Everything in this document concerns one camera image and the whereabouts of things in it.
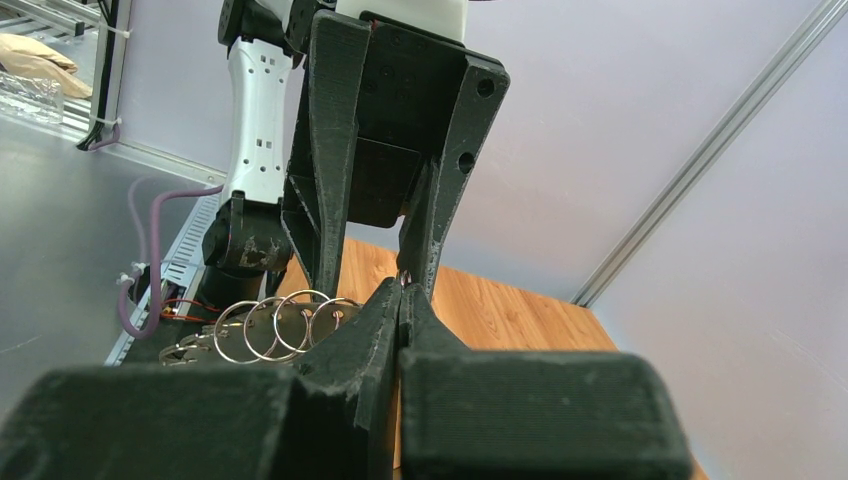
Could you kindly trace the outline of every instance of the perforated metal strip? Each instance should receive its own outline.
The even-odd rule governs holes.
[[[202,197],[197,201],[185,224],[183,224],[183,228],[177,234],[174,243],[171,244],[171,248],[168,249],[165,263],[162,265],[163,280],[168,280],[186,289],[189,288],[203,264],[201,249],[203,234],[206,233],[209,225],[215,219],[217,210],[218,195]],[[147,305],[149,296],[150,288],[141,297],[141,305]],[[139,328],[146,316],[147,312],[137,308],[130,320],[136,328]],[[107,367],[120,365],[126,358],[133,340],[134,338],[127,332],[121,332],[121,336],[118,337],[118,341],[112,347],[112,352],[106,358],[104,365]]]

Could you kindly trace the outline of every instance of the wooden floor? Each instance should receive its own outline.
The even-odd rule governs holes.
[[[384,278],[396,273],[394,252],[347,240],[338,294],[365,302]],[[306,287],[300,265],[293,261],[279,292]],[[616,350],[585,308],[451,268],[439,270],[433,307],[442,322],[471,348]],[[693,478],[707,480],[700,468]]]

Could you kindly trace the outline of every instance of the wood grain surface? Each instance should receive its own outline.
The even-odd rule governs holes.
[[[345,241],[338,296],[365,302],[380,282],[397,273],[395,252]],[[296,260],[281,295],[307,288]],[[466,345],[487,350],[616,350],[589,310],[442,267],[433,308]],[[395,449],[395,466],[400,465]],[[698,468],[695,480],[708,480]]]

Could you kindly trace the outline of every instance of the white wall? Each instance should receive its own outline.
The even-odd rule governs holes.
[[[816,3],[472,4],[466,43],[513,81],[443,262],[573,296]],[[223,169],[219,8],[134,2],[120,110],[126,138]],[[351,232],[397,245],[396,231]]]
[[[600,297],[713,480],[848,475],[848,20]]]

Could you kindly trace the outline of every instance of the gray table surface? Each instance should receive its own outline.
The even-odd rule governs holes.
[[[138,257],[127,190],[145,227],[159,193],[187,180],[0,116],[0,421],[48,370],[102,365],[120,332],[119,272]],[[165,252],[194,200],[168,202]]]

